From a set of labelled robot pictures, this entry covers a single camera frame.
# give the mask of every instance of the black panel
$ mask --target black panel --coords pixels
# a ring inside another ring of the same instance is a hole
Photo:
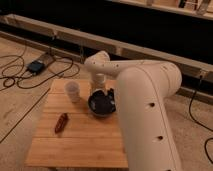
[[[213,22],[104,0],[13,0],[15,13],[213,64]]]
[[[10,13],[10,0],[0,0],[0,15]]]
[[[51,47],[56,47],[56,48],[60,48],[60,49],[64,49],[66,51],[71,51],[71,52],[75,52],[75,53],[80,53],[80,49],[79,46],[76,44],[71,44],[71,43],[67,43],[61,40],[52,40],[52,38],[50,37],[46,37],[37,33],[33,33],[33,32],[29,32],[29,31],[25,31],[22,29],[17,29],[5,24],[1,24],[0,23],[0,28],[1,30],[8,32],[8,33],[12,33],[15,35],[19,35],[21,37],[27,38],[29,40],[33,40],[36,42],[41,42],[43,44],[48,44]],[[95,49],[90,49],[90,48],[85,48],[84,47],[84,54],[86,56],[91,56],[94,55],[95,53],[97,53],[97,50]],[[115,56],[110,54],[110,57],[112,60],[125,60],[125,58],[121,58],[119,56]],[[198,85],[199,80],[196,78],[192,78],[192,77],[188,77],[186,75],[183,75],[183,82],[182,82],[182,86],[184,87],[188,87],[188,88],[196,88]],[[213,95],[213,89],[212,89],[212,83],[210,82],[206,82],[203,81],[199,90],[208,94]]]

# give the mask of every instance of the white cup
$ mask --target white cup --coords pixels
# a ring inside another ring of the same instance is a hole
[[[80,88],[77,82],[75,81],[68,82],[65,85],[65,91],[72,103],[76,103],[80,100]]]

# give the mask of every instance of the wood grain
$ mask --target wood grain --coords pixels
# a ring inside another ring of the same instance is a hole
[[[94,117],[87,105],[88,80],[80,85],[81,99],[72,103],[64,91],[70,79],[56,79],[46,99],[26,164],[44,167],[128,168],[116,113],[104,119]],[[107,89],[114,81],[107,82]],[[54,129],[62,113],[69,121],[60,134]]]
[[[127,167],[118,138],[34,138],[29,156],[30,166]]]

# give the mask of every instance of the brown object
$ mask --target brown object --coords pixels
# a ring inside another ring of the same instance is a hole
[[[70,102],[64,91],[69,81],[53,81],[26,159],[27,166],[127,168],[117,115],[105,119],[93,117],[87,104],[90,83],[86,79],[74,80],[79,83],[81,99],[78,103]],[[113,87],[114,81],[108,80],[106,88]],[[67,113],[72,122],[58,136],[53,130],[62,113]]]
[[[58,122],[55,126],[55,133],[59,133],[62,132],[64,130],[64,127],[66,126],[67,122],[68,122],[69,118],[67,116],[67,113],[63,113],[59,119]]]

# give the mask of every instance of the wooden table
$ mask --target wooden table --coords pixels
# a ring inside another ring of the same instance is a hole
[[[64,92],[64,85],[69,81],[53,81],[26,159],[27,166],[127,168],[116,114],[106,119],[90,114],[88,80],[74,80],[80,84],[81,100],[71,103]],[[107,88],[112,88],[113,83],[109,80]],[[54,128],[62,113],[68,113],[69,122],[56,135]]]

